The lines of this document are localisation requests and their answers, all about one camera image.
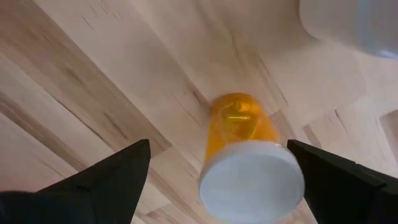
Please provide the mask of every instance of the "wood grain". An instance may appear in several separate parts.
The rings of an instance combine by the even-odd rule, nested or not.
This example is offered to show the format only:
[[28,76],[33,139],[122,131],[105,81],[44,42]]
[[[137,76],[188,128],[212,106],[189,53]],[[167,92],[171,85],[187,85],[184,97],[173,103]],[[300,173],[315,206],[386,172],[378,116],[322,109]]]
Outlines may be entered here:
[[[0,190],[39,190],[140,139],[134,224],[200,202],[208,109],[249,93],[290,138],[398,177],[398,61],[310,37],[298,0],[0,0]],[[281,219],[316,223],[308,205]]]

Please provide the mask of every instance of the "white container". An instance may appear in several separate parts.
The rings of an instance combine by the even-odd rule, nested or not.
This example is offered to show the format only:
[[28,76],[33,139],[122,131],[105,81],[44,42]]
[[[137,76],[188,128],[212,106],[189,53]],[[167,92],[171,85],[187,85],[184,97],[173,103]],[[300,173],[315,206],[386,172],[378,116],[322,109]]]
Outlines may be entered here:
[[301,0],[300,17],[315,38],[398,58],[398,0]]

